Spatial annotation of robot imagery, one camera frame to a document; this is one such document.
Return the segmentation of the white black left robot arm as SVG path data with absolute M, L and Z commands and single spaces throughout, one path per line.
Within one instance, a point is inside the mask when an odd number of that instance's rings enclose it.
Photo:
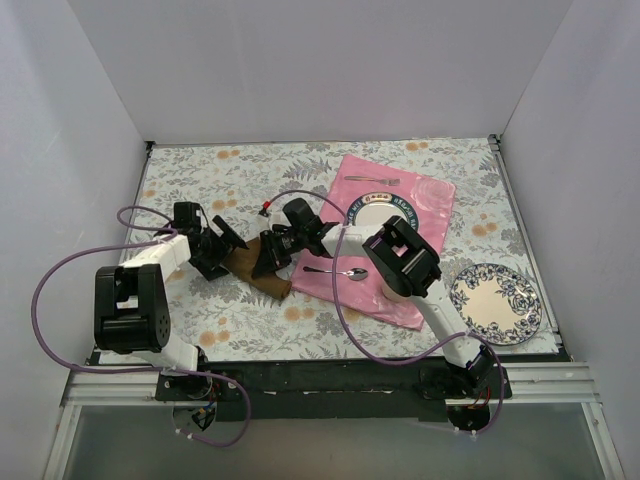
M 189 264 L 211 281 L 228 274 L 223 262 L 246 242 L 218 215 L 206 218 L 195 202 L 176 202 L 153 240 L 130 260 L 96 272 L 94 339 L 102 351 L 132 355 L 163 370 L 182 371 L 178 387 L 193 400 L 213 386 L 198 366 L 202 351 L 172 332 L 165 282 Z

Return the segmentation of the brown cloth napkin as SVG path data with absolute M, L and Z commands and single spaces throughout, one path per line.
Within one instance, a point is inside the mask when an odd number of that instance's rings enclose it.
M 258 279 L 252 278 L 253 268 L 260 253 L 260 240 L 258 237 L 247 242 L 247 249 L 235 249 L 222 263 L 222 265 L 241 281 L 249 284 L 269 297 L 282 301 L 290 293 L 292 283 L 278 277 L 275 273 L 269 273 Z

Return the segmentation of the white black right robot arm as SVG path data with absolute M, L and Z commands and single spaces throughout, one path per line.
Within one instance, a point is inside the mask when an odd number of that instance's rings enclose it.
M 498 399 L 504 398 L 506 376 L 497 354 L 487 341 L 468 330 L 441 282 L 438 254 L 406 220 L 395 215 L 380 225 L 324 222 L 302 198 L 288 202 L 283 213 L 286 225 L 274 224 L 260 233 L 254 278 L 288 266 L 293 254 L 308 250 L 332 261 L 331 286 L 334 303 L 338 304 L 338 258 L 367 258 L 392 296 L 418 309 L 438 343 L 416 357 L 387 360 L 368 352 L 344 326 L 354 346 L 370 360 L 393 367 L 411 365 L 440 349 L 449 371 L 446 381 L 460 395 L 471 398 L 488 390 Z

